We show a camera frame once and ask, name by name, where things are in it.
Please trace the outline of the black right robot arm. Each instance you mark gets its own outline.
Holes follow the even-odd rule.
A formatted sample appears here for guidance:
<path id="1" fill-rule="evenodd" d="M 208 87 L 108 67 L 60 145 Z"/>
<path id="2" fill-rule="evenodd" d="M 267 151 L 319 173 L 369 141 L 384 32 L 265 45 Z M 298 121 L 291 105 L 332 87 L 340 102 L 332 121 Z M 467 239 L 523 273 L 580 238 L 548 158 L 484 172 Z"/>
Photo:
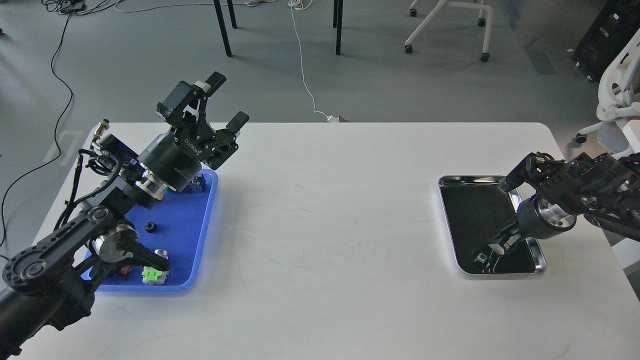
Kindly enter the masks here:
<path id="1" fill-rule="evenodd" d="M 483 274 L 526 239 L 551 239 L 571 230 L 579 215 L 592 225 L 627 239 L 640 239 L 639 155 L 619 159 L 608 153 L 581 153 L 571 161 L 548 153 L 529 153 L 499 182 L 504 192 L 524 183 L 535 193 L 487 240 L 473 264 Z"/>

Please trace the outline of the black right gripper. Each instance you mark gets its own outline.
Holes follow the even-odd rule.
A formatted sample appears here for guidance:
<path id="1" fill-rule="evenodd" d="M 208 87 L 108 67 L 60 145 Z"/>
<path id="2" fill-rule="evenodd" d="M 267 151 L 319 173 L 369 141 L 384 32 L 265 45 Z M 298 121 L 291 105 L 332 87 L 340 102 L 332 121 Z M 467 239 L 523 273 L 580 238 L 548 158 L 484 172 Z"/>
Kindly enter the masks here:
<path id="1" fill-rule="evenodd" d="M 530 273 L 531 252 L 522 238 L 551 239 L 571 230 L 577 216 L 542 197 L 524 200 L 516 212 L 517 222 L 501 228 L 472 258 L 480 273 Z"/>

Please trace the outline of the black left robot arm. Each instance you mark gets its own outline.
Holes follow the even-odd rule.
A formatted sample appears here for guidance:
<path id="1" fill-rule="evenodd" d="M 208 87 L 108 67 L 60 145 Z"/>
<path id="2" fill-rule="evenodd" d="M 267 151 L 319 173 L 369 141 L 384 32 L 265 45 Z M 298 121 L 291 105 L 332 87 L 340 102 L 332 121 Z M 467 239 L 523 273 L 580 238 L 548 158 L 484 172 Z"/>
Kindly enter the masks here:
<path id="1" fill-rule="evenodd" d="M 142 153 L 103 132 L 101 121 L 87 149 L 88 166 L 107 176 L 99 187 L 71 198 L 54 230 L 19 251 L 2 267 L 1 358 L 21 353 L 22 344 L 44 326 L 64 330 L 90 315 L 95 292 L 119 265 L 169 271 L 170 262 L 140 243 L 126 214 L 139 205 L 152 208 L 167 189 L 183 191 L 207 166 L 217 170 L 238 150 L 237 134 L 249 121 L 238 112 L 223 129 L 206 121 L 206 106 L 226 77 L 215 71 L 194 84 L 181 80 L 157 104 L 169 130 Z"/>

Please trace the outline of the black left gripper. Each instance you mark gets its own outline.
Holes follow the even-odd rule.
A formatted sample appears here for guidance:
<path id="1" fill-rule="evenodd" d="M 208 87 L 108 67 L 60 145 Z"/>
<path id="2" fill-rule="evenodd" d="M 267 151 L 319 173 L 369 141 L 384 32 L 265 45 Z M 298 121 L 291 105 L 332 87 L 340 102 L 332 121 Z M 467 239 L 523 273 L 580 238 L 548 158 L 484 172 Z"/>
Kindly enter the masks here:
<path id="1" fill-rule="evenodd" d="M 238 134 L 250 119 L 245 112 L 239 111 L 224 129 L 214 131 L 206 122 L 208 98 L 226 80 L 217 71 L 195 84 L 181 80 L 165 100 L 157 103 L 156 115 L 173 130 L 156 137 L 138 160 L 174 191 L 185 189 L 202 166 L 218 170 L 239 148 Z"/>

